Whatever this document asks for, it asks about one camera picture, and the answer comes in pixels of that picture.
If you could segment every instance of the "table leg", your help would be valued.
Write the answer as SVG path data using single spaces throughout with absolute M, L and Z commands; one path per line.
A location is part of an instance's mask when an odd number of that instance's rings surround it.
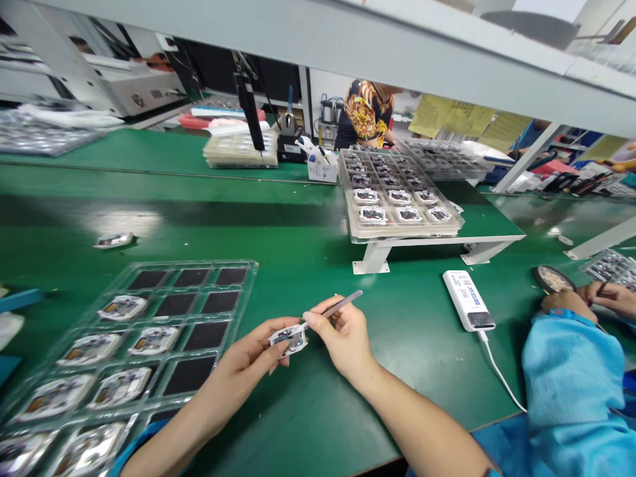
M 490 259 L 512 242 L 481 242 L 469 253 L 460 255 L 466 265 L 490 263 Z
M 391 248 L 392 245 L 386 245 L 384 242 L 368 243 L 362 262 L 353 262 L 353 273 L 356 275 L 388 273 L 390 270 L 386 258 Z

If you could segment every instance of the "blister tray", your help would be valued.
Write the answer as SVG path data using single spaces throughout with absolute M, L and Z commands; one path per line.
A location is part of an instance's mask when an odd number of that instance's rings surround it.
M 457 235 L 464 219 L 413 158 L 357 147 L 342 150 L 339 155 L 353 239 Z M 356 189 L 371 189 L 378 201 L 359 199 Z M 422 191 L 432 193 L 435 201 L 423 200 L 423 194 L 418 194 Z M 404 211 L 405 207 L 414 211 Z M 440 220 L 444 213 L 447 218 Z
M 432 180 L 482 181 L 494 169 L 493 164 L 457 142 L 429 139 L 402 139 L 398 142 Z
M 109 451 L 98 475 L 106 471 L 117 453 L 141 434 L 155 415 L 173 415 L 187 402 L 214 369 L 234 341 L 249 300 L 258 264 L 249 260 L 163 262 L 131 264 L 115 278 L 93 305 L 50 351 L 3 407 L 0 445 L 7 439 L 42 433 L 47 442 L 32 472 L 51 476 L 60 465 L 67 444 L 87 430 L 109 423 L 122 423 L 123 430 Z M 147 306 L 129 321 L 109 321 L 98 316 L 115 296 L 138 295 Z M 162 354 L 131 355 L 141 332 L 152 327 L 177 327 L 179 335 Z M 60 366 L 79 338 L 116 333 L 121 338 L 110 356 L 91 365 Z M 119 405 L 95 409 L 89 405 L 106 378 L 134 368 L 149 368 L 143 391 Z M 86 392 L 59 414 L 19 421 L 39 387 L 72 376 L 93 377 Z
M 619 252 L 609 248 L 603 250 L 592 260 L 581 265 L 579 270 L 600 282 L 611 278 L 612 283 L 624 285 L 636 293 L 636 260 Z
M 203 147 L 203 157 L 211 168 L 277 168 L 278 135 L 263 131 L 265 150 L 254 149 L 249 134 L 211 137 Z
M 18 111 L 0 113 L 0 153 L 57 157 L 105 135 L 39 123 Z

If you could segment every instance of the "green table surface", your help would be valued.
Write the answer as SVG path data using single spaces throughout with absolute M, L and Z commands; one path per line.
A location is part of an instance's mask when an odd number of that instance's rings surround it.
M 443 189 L 450 196 L 455 187 L 462 189 L 450 183 Z M 479 216 L 490 226 L 475 224 L 474 233 L 504 222 L 478 194 L 455 192 L 468 230 Z M 519 359 L 544 296 L 530 269 L 549 264 L 577 284 L 586 283 L 577 269 L 582 262 L 563 254 L 566 247 L 555 229 L 583 241 L 633 216 L 636 207 L 532 197 L 489 200 L 527 234 L 492 263 L 466 267 L 455 245 L 401 247 L 390 256 L 389 274 L 355 276 L 351 262 L 362 258 L 364 247 L 349 240 L 340 187 L 0 166 L 0 282 L 12 290 L 46 293 L 44 301 L 21 310 L 25 326 L 5 352 L 25 362 L 2 396 L 20 386 L 127 264 L 249 258 L 260 268 L 239 337 L 265 319 L 300 316 L 334 293 L 361 289 L 356 304 L 366 313 L 382 365 L 468 429 L 507 417 L 517 408 L 477 338 L 463 330 L 441 274 L 470 271 L 498 325 L 489 334 L 492 352 L 525 402 Z M 133 231 L 138 244 L 91 247 L 99 235 L 118 231 Z M 624 345 L 628 360 L 636 360 L 629 331 L 604 324 Z M 344 476 L 399 456 L 373 409 L 339 376 L 320 338 L 311 332 L 309 338 L 290 368 L 265 377 L 200 452 L 191 475 Z
M 307 166 L 282 162 L 278 169 L 211 169 L 203 157 L 209 138 L 121 129 L 58 158 L 0 154 L 0 164 L 25 164 L 189 176 L 307 181 Z

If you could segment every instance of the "hand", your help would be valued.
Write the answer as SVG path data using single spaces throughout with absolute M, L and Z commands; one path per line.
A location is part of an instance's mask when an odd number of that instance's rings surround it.
M 592 310 L 588 308 L 585 301 L 575 291 L 552 293 L 543 299 L 541 307 L 545 313 L 550 313 L 552 308 L 568 309 L 593 323 L 598 323 L 596 315 L 592 313 Z
M 306 311 L 303 318 L 327 345 L 329 356 L 336 369 L 356 387 L 356 382 L 367 377 L 369 372 L 378 365 L 371 353 L 364 313 L 353 304 L 346 304 L 329 317 L 335 328 L 320 314 L 344 298 L 336 295 L 326 299 L 311 311 Z
M 203 413 L 201 418 L 208 419 L 209 438 L 221 432 L 265 373 L 272 374 L 279 363 L 290 365 L 288 356 L 279 360 L 290 342 L 285 340 L 270 347 L 270 336 L 298 323 L 300 318 L 267 320 L 225 352 L 214 372 L 191 400 L 195 401 L 192 405 Z
M 601 285 L 600 282 L 592 282 L 576 291 L 587 303 L 596 303 L 615 311 L 623 318 L 636 321 L 636 295 L 622 285 L 607 284 L 598 297 L 596 294 Z

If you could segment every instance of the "white cable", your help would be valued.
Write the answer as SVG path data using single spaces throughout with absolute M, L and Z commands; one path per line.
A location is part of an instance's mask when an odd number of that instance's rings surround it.
M 528 411 L 526 410 L 525 407 L 519 404 L 519 401 L 517 401 L 517 398 L 510 390 L 508 383 L 505 381 L 504 375 L 502 374 L 501 371 L 499 371 L 499 368 L 497 367 L 497 364 L 495 363 L 495 358 L 492 357 L 492 352 L 490 351 L 490 345 L 488 344 L 488 337 L 486 336 L 486 332 L 483 330 L 477 330 L 477 334 L 486 345 L 486 349 L 488 350 L 488 356 L 490 356 L 490 362 L 492 363 L 493 368 L 495 368 L 495 371 L 497 372 L 497 376 L 499 376 L 499 379 L 502 381 L 503 385 L 505 386 L 505 390 L 508 391 L 508 394 L 510 395 L 512 400 L 515 402 L 517 407 L 520 408 L 520 410 L 522 410 L 523 412 L 527 413 Z

